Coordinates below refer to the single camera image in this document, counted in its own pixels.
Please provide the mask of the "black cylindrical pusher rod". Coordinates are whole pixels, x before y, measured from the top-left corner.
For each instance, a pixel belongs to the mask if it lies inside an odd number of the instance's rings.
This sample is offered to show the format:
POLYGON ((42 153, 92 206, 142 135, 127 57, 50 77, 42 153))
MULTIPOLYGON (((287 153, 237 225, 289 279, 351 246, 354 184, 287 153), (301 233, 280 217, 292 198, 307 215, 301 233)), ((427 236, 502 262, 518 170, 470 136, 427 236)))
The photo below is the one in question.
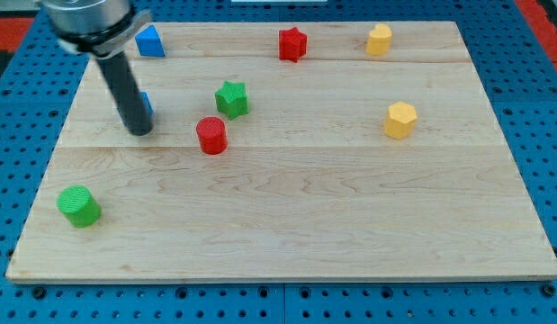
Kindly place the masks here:
POLYGON ((149 109, 143 100, 129 61, 123 52, 96 60, 116 103, 122 124, 131 135, 143 136, 153 129, 149 109))

